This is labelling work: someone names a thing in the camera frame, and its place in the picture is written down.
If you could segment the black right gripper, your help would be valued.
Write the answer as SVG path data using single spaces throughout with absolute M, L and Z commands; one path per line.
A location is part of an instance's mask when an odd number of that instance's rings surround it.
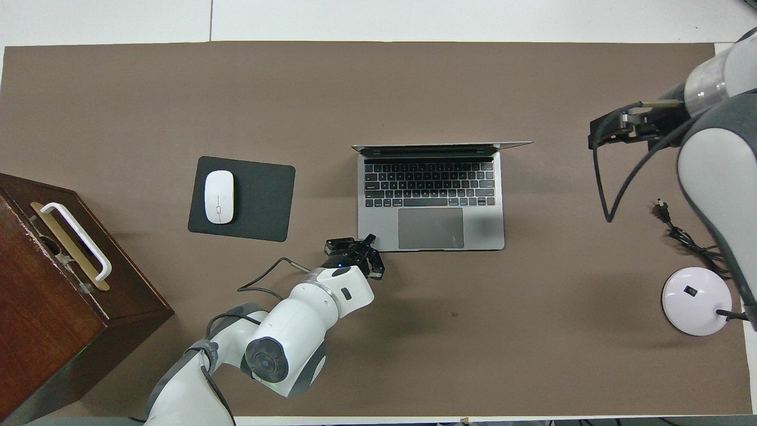
M 605 123 L 603 129 L 600 125 L 606 118 L 597 118 L 590 121 L 590 133 L 588 135 L 588 148 L 594 148 L 611 143 L 635 143 L 646 142 L 651 138 L 651 125 L 655 127 L 653 140 L 661 140 L 670 135 L 676 128 L 684 125 L 684 132 L 690 129 L 691 116 L 684 102 L 685 86 L 674 86 L 659 96 L 658 100 L 677 100 L 681 105 L 675 108 L 660 109 L 625 109 L 619 112 L 619 118 L 611 118 Z

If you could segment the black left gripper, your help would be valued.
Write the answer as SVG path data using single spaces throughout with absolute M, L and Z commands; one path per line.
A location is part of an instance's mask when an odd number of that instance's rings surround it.
M 381 259 L 381 254 L 372 244 L 376 235 L 368 234 L 362 241 L 362 247 L 351 247 L 357 241 L 352 237 L 329 239 L 325 241 L 324 253 L 327 259 L 324 261 L 325 269 L 343 269 L 357 265 L 366 278 L 381 280 L 386 267 Z

